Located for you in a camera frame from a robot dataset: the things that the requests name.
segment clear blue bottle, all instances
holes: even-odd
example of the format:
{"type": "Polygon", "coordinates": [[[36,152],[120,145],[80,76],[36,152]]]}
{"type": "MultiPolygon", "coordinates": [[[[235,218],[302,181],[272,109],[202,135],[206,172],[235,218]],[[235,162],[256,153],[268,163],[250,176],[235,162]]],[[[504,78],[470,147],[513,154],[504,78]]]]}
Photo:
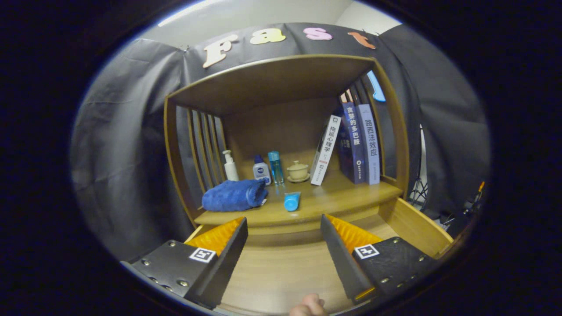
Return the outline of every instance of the clear blue bottle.
{"type": "Polygon", "coordinates": [[[273,177],[273,182],[276,186],[281,186],[285,183],[283,177],[283,169],[281,168],[281,160],[279,159],[278,151],[268,152],[269,164],[271,165],[271,175],[273,177]]]}

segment blue towel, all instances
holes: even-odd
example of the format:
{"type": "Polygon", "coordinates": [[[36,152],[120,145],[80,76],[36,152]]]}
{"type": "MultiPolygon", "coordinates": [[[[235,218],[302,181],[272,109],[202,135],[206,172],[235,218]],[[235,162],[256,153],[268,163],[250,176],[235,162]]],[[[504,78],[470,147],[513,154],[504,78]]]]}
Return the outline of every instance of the blue towel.
{"type": "Polygon", "coordinates": [[[268,195],[266,179],[226,180],[203,195],[203,208],[209,211],[244,211],[260,206],[268,195]]]}

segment white book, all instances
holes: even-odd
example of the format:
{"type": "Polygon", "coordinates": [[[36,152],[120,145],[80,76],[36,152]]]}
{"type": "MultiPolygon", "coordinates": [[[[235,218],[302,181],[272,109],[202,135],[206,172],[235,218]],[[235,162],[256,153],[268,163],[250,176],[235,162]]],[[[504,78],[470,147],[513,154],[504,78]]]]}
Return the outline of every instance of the white book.
{"type": "Polygon", "coordinates": [[[359,104],[356,110],[361,121],[365,165],[367,165],[365,182],[369,185],[377,184],[380,183],[379,144],[371,105],[359,104]]]}
{"type": "Polygon", "coordinates": [[[310,183],[314,185],[321,185],[326,175],[326,169],[330,163],[330,157],[336,146],[336,137],[339,131],[339,124],[341,118],[339,116],[331,115],[328,122],[324,125],[324,132],[322,138],[318,142],[316,148],[316,155],[312,161],[312,168],[310,169],[310,183]]]}

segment human hand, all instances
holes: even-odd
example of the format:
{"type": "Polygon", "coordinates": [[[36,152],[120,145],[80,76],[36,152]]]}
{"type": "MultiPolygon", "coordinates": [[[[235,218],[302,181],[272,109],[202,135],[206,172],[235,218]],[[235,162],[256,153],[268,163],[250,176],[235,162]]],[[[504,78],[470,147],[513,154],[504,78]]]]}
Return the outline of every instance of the human hand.
{"type": "Polygon", "coordinates": [[[324,303],[318,294],[305,295],[302,302],[291,309],[289,316],[328,316],[324,303]]]}

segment white lotion bottle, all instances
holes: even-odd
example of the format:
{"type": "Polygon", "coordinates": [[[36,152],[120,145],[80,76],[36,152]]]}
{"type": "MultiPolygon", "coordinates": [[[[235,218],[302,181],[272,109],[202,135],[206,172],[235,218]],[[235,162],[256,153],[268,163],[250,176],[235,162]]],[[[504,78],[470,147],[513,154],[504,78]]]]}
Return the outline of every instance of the white lotion bottle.
{"type": "Polygon", "coordinates": [[[253,177],[256,180],[265,178],[266,182],[265,185],[268,186],[271,184],[271,175],[269,174],[268,165],[264,162],[261,158],[261,155],[256,155],[253,158],[253,177]]]}
{"type": "Polygon", "coordinates": [[[234,163],[234,159],[230,156],[231,150],[223,151],[224,160],[226,164],[224,164],[224,170],[226,171],[226,178],[231,181],[238,181],[238,172],[236,171],[236,164],[234,163]]]}

